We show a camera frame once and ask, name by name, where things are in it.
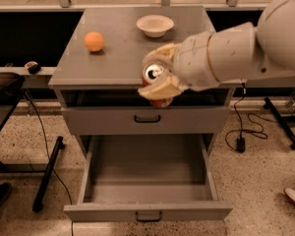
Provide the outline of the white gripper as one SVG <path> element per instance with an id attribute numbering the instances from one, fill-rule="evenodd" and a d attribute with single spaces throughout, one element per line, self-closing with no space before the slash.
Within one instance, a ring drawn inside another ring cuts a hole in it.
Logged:
<path id="1" fill-rule="evenodd" d="M 147 54 L 143 68 L 161 68 L 176 76 L 161 75 L 154 80 L 143 79 L 138 89 L 148 100 L 160 100 L 180 95 L 186 89 L 201 91 L 219 86 L 208 62 L 208 41 L 211 33 L 204 31 L 187 37 L 180 45 L 168 43 Z"/>

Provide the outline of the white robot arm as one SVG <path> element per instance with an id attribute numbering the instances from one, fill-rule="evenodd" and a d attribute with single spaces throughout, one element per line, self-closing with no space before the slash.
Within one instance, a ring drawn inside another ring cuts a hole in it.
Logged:
<path id="1" fill-rule="evenodd" d="M 233 81 L 295 76 L 295 0 L 273 0 L 258 23 L 204 31 L 163 45 L 143 60 L 138 89 L 148 100 L 172 98 L 187 89 L 213 89 Z"/>

